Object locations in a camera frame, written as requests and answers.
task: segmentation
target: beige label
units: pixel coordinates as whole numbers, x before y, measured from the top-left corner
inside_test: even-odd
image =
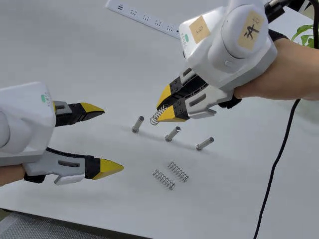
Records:
[[[193,22],[189,26],[189,28],[196,44],[210,35],[210,31],[207,27],[207,24],[203,16],[200,16],[195,22]]]
[[[239,36],[238,44],[249,50],[253,50],[264,21],[263,16],[255,11],[251,11]]]

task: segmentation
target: human hand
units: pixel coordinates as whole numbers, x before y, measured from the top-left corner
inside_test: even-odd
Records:
[[[0,186],[24,178],[25,170],[22,165],[0,167]]]
[[[319,100],[319,51],[287,39],[275,41],[278,56],[267,71],[235,89],[235,97]]]

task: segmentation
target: power cord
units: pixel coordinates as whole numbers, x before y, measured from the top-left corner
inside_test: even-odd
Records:
[[[319,3],[317,0],[309,0],[309,2],[314,6],[315,9],[315,17],[314,17],[314,45],[315,45],[315,49],[319,49],[319,32],[318,32],[318,25],[319,25]],[[288,120],[288,124],[287,124],[287,128],[286,128],[286,132],[285,132],[285,137],[283,140],[283,143],[280,147],[279,153],[277,155],[277,158],[272,166],[271,172],[270,172],[270,177],[269,177],[269,181],[268,181],[268,185],[267,185],[267,190],[266,190],[266,194],[264,197],[264,201],[263,204],[261,206],[260,212],[259,212],[259,217],[258,217],[258,222],[257,222],[257,226],[256,226],[256,230],[255,230],[255,235],[254,235],[254,239],[257,239],[258,236],[258,232],[259,232],[259,228],[261,225],[261,220],[263,217],[263,213],[266,207],[266,203],[268,200],[268,196],[270,193],[270,189],[271,189],[271,185],[274,179],[274,174],[275,174],[275,169],[276,166],[284,152],[287,140],[288,140],[288,136],[289,136],[289,132],[290,132],[290,128],[291,128],[291,124],[293,122],[293,118],[294,118],[294,114],[295,114],[295,110],[298,106],[300,102],[300,99],[296,100],[291,111],[290,111],[290,115],[289,115],[289,120]]]

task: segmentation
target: compression spring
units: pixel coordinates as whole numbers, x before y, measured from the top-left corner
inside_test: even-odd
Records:
[[[150,122],[152,125],[158,125],[159,117],[164,113],[164,111],[167,109],[167,105],[163,105],[156,113],[150,118]]]
[[[158,179],[162,184],[164,184],[169,189],[173,190],[175,187],[175,183],[170,180],[168,177],[166,177],[162,172],[160,172],[158,169],[154,171],[152,174],[156,179]]]
[[[176,174],[183,182],[186,182],[189,176],[175,164],[173,161],[168,165],[168,168]]]

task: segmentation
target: metal peg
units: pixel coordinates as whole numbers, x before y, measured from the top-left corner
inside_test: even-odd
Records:
[[[175,129],[173,129],[173,131],[171,133],[169,133],[168,135],[165,136],[165,140],[167,142],[171,142],[173,140],[173,138],[175,137],[175,135],[177,135],[178,132],[180,132],[180,131],[181,131],[180,127],[178,127],[178,126],[175,127]]]
[[[143,121],[144,121],[144,117],[140,116],[138,120],[136,121],[135,125],[132,127],[133,133],[137,133],[140,130],[140,126],[143,123]]]
[[[196,149],[197,151],[202,151],[203,148],[205,148],[206,146],[210,145],[213,142],[214,142],[214,138],[210,137],[209,139],[205,140],[203,143],[196,145]]]

